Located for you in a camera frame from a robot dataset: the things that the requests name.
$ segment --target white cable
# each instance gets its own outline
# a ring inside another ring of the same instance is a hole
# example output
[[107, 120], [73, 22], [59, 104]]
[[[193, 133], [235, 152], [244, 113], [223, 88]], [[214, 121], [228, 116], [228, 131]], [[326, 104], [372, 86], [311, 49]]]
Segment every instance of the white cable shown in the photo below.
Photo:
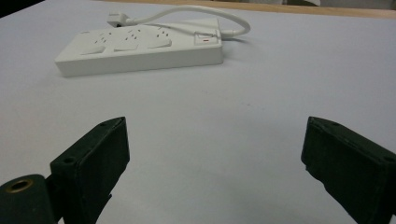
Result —
[[221, 30], [221, 38], [231, 38], [237, 35], [244, 35], [247, 34], [250, 31], [250, 25], [247, 21], [244, 19], [235, 16], [234, 14], [227, 13], [218, 9], [215, 9], [213, 7], [201, 7], [201, 6], [177, 6], [177, 7], [172, 7], [168, 8], [162, 12], [159, 12], [153, 16], [142, 18], [142, 19], [126, 19], [126, 25], [127, 26], [133, 26], [141, 23], [146, 23], [149, 21], [154, 21], [159, 19], [160, 17], [163, 17], [165, 15], [168, 15], [170, 13], [178, 12], [178, 11], [194, 11], [194, 12], [203, 12], [203, 13], [208, 13], [216, 16], [223, 17], [225, 19], [228, 19], [230, 21], [234, 21], [241, 25], [243, 27], [242, 30]]

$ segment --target white power strip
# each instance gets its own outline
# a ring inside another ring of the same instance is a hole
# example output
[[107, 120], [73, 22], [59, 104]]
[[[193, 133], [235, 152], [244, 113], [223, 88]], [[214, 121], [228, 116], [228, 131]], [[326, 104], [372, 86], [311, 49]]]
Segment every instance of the white power strip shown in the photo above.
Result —
[[65, 77], [222, 62], [215, 18], [82, 32], [55, 59]]

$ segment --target white tabletop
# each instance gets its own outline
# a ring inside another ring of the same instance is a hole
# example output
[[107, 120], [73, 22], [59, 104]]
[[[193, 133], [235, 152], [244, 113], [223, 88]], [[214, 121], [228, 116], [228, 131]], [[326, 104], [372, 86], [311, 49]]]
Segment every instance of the white tabletop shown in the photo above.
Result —
[[108, 28], [109, 11], [167, 7], [47, 0], [0, 20], [0, 182], [48, 176], [88, 130], [124, 116], [132, 160], [97, 223], [355, 223], [304, 169], [306, 122], [396, 152], [396, 21], [224, 9], [252, 30], [223, 42], [223, 64], [61, 76], [55, 57]]

